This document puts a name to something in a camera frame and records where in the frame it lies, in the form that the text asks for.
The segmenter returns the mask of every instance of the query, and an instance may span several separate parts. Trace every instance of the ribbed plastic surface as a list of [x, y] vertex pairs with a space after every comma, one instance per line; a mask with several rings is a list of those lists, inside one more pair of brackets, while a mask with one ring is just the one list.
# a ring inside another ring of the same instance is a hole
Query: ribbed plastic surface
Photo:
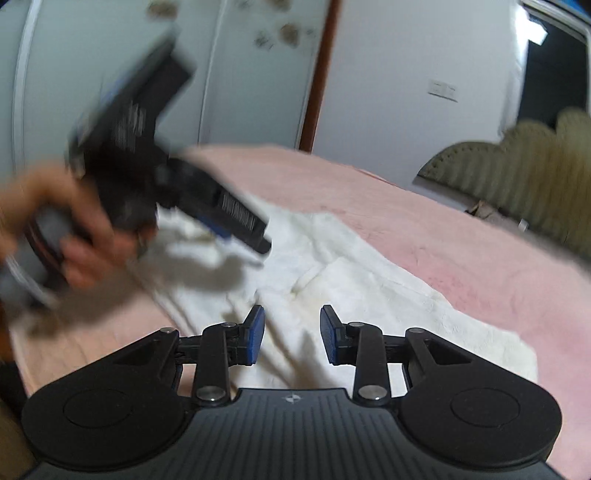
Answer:
[[120, 472], [40, 465], [28, 480], [559, 480], [539, 463], [518, 472], [470, 472], [428, 457], [393, 416], [359, 407], [345, 390], [243, 390], [228, 407], [200, 410], [179, 441]]

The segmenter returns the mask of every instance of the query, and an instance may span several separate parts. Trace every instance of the bed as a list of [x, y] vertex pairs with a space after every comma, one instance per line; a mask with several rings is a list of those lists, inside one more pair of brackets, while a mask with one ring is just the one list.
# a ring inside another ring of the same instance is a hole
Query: bed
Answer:
[[[241, 191], [303, 212], [328, 210], [458, 310], [516, 331], [538, 355], [539, 383], [561, 406], [550, 464], [591, 476], [591, 280], [505, 231], [353, 167], [277, 147], [194, 148]], [[171, 320], [126, 273], [65, 302], [66, 314], [11, 325], [29, 393]]]

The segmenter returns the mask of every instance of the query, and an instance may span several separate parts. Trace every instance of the light switch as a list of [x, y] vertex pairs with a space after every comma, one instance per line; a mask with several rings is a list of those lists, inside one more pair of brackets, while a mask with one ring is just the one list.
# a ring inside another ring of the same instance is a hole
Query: light switch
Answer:
[[453, 85], [441, 82], [439, 80], [430, 80], [429, 89], [427, 90], [429, 95], [435, 95], [441, 98], [446, 98], [457, 102], [457, 89]]

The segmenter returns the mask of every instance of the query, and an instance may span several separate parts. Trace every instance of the black handheld tool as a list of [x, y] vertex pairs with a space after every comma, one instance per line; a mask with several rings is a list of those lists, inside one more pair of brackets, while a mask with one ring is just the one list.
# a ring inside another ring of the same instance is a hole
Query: black handheld tool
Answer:
[[[264, 311], [180, 338], [165, 328], [36, 392], [22, 426], [40, 463], [26, 480], [561, 480], [546, 463], [561, 427], [554, 398], [420, 328], [385, 336], [326, 305], [329, 361], [355, 365], [353, 396], [240, 389]], [[408, 393], [391, 398], [388, 363]], [[176, 394], [197, 364], [191, 397]]]
[[[157, 118], [194, 72], [175, 43], [173, 35], [162, 39], [83, 118], [70, 142], [70, 165], [94, 182], [117, 229], [153, 224], [157, 204], [176, 207], [218, 235], [266, 254], [265, 221], [208, 172], [171, 156], [154, 139]], [[52, 292], [66, 287], [60, 239], [72, 232], [87, 237], [69, 212], [40, 211], [0, 271], [0, 300], [52, 306]]]

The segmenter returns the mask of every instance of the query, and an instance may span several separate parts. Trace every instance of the silver screw head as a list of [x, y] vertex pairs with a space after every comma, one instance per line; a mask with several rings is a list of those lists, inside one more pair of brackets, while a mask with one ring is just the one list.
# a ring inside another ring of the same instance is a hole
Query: silver screw head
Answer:
[[196, 392], [197, 398], [203, 401], [217, 401], [223, 398], [225, 394], [226, 391], [223, 388], [214, 385], [201, 387]]
[[388, 390], [379, 385], [364, 385], [359, 389], [359, 395], [366, 400], [381, 400], [388, 395]]

